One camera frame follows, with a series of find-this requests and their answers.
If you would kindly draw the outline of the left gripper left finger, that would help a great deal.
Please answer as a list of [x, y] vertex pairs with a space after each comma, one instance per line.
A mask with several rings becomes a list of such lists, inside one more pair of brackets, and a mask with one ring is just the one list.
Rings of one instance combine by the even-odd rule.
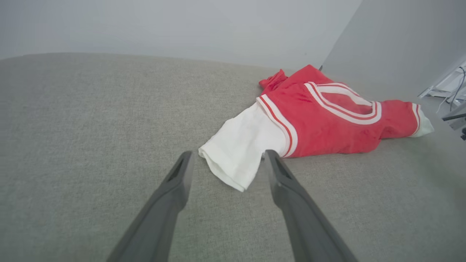
[[168, 262], [177, 217], [189, 198], [193, 167], [193, 152], [183, 152], [114, 247], [107, 262]]

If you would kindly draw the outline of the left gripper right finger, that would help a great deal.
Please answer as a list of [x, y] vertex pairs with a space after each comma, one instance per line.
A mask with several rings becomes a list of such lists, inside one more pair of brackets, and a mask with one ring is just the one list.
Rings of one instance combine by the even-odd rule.
[[273, 202], [281, 209], [296, 262], [358, 262], [276, 151], [266, 150]]

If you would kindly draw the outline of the red and white shirt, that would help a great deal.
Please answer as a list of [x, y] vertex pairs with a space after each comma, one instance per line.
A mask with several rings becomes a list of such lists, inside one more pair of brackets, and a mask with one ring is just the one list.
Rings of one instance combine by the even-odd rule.
[[434, 131], [419, 104], [367, 100], [311, 65], [291, 76], [280, 70], [258, 85], [255, 103], [198, 150], [211, 172], [240, 192], [252, 183], [266, 150], [281, 158], [366, 153], [383, 139]]

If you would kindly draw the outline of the grey fabric sofa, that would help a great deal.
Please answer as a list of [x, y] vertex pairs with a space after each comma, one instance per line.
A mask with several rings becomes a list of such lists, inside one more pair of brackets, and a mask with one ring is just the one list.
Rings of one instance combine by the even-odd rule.
[[[277, 71], [96, 53], [0, 60], [0, 262], [106, 261], [186, 150], [193, 182], [169, 261], [293, 261], [266, 169], [238, 192], [197, 153]], [[359, 261], [466, 262], [466, 141], [428, 100], [345, 83], [421, 103], [434, 133], [286, 165]]]

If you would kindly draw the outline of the white equipment frame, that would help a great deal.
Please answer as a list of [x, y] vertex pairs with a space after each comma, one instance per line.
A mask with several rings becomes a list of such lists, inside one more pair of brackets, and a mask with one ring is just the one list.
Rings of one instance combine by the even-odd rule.
[[425, 89], [418, 98], [427, 96], [442, 98], [443, 102], [453, 102], [455, 106], [466, 101], [466, 60], [438, 83]]

